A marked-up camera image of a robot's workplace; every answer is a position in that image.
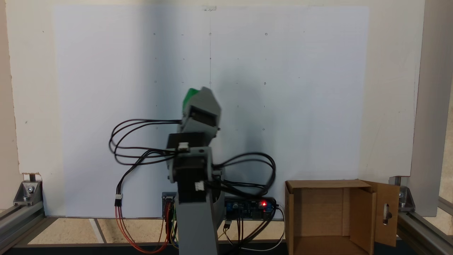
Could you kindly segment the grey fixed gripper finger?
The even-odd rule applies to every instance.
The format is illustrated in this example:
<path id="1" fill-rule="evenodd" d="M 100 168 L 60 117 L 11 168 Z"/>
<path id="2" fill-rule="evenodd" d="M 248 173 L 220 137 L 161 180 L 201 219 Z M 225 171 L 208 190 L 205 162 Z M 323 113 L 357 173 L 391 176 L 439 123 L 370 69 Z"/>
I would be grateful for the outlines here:
<path id="1" fill-rule="evenodd" d="M 212 90 L 208 87 L 201 87 L 201 89 L 191 97 L 190 106 L 212 115 L 221 115 L 221 107 Z"/>

